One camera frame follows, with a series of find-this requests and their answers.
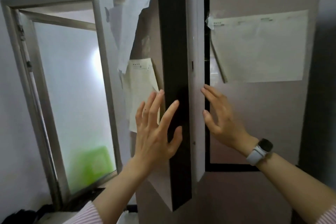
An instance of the smartwatch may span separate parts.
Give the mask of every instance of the smartwatch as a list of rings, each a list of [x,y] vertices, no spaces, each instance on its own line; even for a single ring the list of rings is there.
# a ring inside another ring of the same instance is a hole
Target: smartwatch
[[[273,144],[267,139],[262,139],[259,141],[257,146],[253,149],[250,155],[246,158],[252,166],[255,166],[260,160],[264,159],[265,156],[271,152],[273,149]]]

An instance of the hand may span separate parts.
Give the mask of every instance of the hand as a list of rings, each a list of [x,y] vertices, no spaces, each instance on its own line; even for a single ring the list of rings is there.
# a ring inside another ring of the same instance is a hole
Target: hand
[[[133,159],[144,167],[149,174],[160,163],[175,155],[182,142],[182,127],[177,127],[173,140],[168,143],[167,132],[170,122],[179,107],[179,101],[173,102],[157,124],[158,111],[163,100],[164,91],[152,92],[147,103],[142,102],[137,110],[135,120],[137,137]]]
[[[234,118],[226,96],[209,85],[204,85],[201,92],[210,101],[218,118],[216,124],[212,115],[207,110],[203,111],[204,122],[210,132],[221,143],[248,156],[257,145],[258,139],[250,136],[242,123]]]

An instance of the watch face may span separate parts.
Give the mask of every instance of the watch face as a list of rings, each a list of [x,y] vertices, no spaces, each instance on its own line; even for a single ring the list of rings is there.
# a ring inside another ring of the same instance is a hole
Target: watch face
[[[264,138],[258,143],[258,145],[261,149],[263,149],[266,152],[270,152],[273,149],[273,144]]]

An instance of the taped paper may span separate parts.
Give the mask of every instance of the taped paper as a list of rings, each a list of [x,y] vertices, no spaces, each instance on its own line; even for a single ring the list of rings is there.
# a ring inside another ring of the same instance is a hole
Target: taped paper
[[[142,101],[147,101],[152,91],[159,92],[151,59],[129,60],[125,74],[121,75],[126,115],[129,118],[129,130],[137,132],[135,115]],[[160,110],[157,123],[160,121]]]
[[[118,48],[118,69],[126,73],[141,11],[150,0],[125,0],[109,10],[110,26]]]
[[[224,82],[303,78],[308,11],[208,20]]]

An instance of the white watch strap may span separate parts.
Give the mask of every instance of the white watch strap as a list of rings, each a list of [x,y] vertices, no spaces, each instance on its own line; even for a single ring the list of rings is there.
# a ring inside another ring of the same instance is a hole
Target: white watch strap
[[[257,145],[250,155],[246,158],[247,162],[249,162],[252,166],[255,166],[261,159],[265,158],[268,152],[264,151]]]

